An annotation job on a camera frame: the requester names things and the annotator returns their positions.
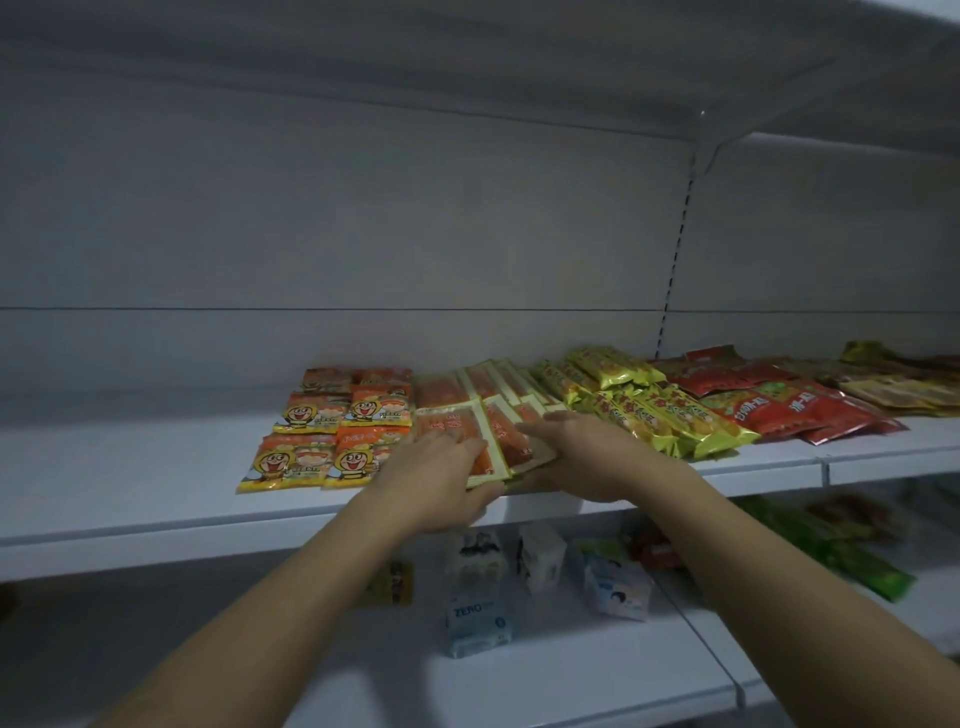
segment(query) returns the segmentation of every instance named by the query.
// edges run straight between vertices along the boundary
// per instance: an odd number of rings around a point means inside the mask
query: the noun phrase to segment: lower shelf
[[[0,726],[85,725],[250,583],[198,576],[21,612],[0,628]],[[636,622],[591,614],[568,578],[536,598],[507,585],[516,640],[453,660],[439,570],[419,565],[413,606],[347,616],[287,725],[641,728],[735,707],[730,678],[662,593]]]

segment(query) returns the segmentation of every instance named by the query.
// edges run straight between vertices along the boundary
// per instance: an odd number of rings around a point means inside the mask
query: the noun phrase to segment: shelf bracket
[[[755,132],[764,124],[817,99],[882,78],[944,52],[950,41],[960,37],[945,27],[929,34],[910,51],[892,58],[860,53],[821,63],[765,93],[739,99],[700,112],[694,175],[709,171],[717,151],[724,144]]]

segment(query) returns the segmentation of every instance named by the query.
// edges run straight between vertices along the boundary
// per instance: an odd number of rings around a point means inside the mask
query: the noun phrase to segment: orange snack package
[[[300,389],[311,395],[349,395],[353,372],[340,367],[319,367],[303,373]]]
[[[410,389],[409,384],[357,384],[341,427],[411,426]]]
[[[489,480],[506,480],[510,477],[510,468],[507,467],[500,448],[496,446],[496,437],[491,431],[487,413],[480,400],[470,400],[450,407],[418,410],[414,429],[418,438],[440,430],[452,435],[457,442],[471,437],[486,441],[487,448],[473,461],[473,469],[467,478],[468,488],[474,488]]]
[[[347,414],[349,399],[340,395],[308,395],[295,392],[287,400],[274,432],[289,435],[336,434]]]
[[[333,459],[332,435],[267,435],[237,493],[323,485]]]
[[[325,488],[367,485],[383,467],[409,427],[363,427],[337,433],[337,450],[324,480]]]

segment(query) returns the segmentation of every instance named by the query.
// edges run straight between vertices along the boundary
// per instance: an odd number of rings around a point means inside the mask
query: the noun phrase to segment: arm
[[[97,728],[265,728],[286,720],[337,620],[390,553],[424,530],[465,526],[503,493],[470,492],[481,440],[405,444],[326,528],[168,657]]]
[[[564,456],[536,479],[650,515],[799,725],[960,725],[951,661],[686,463],[594,417],[522,429]]]

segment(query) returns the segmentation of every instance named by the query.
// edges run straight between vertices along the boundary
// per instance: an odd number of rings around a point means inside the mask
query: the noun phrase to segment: small box
[[[492,528],[452,534],[446,553],[446,570],[454,585],[496,582],[507,573],[503,546]]]
[[[566,541],[547,523],[538,521],[522,525],[516,547],[516,572],[530,594],[557,588],[564,565]]]
[[[450,657],[461,658],[509,644],[514,628],[495,590],[455,590],[446,609]]]
[[[587,557],[584,592],[594,612],[646,621],[653,591],[653,579],[636,561]]]

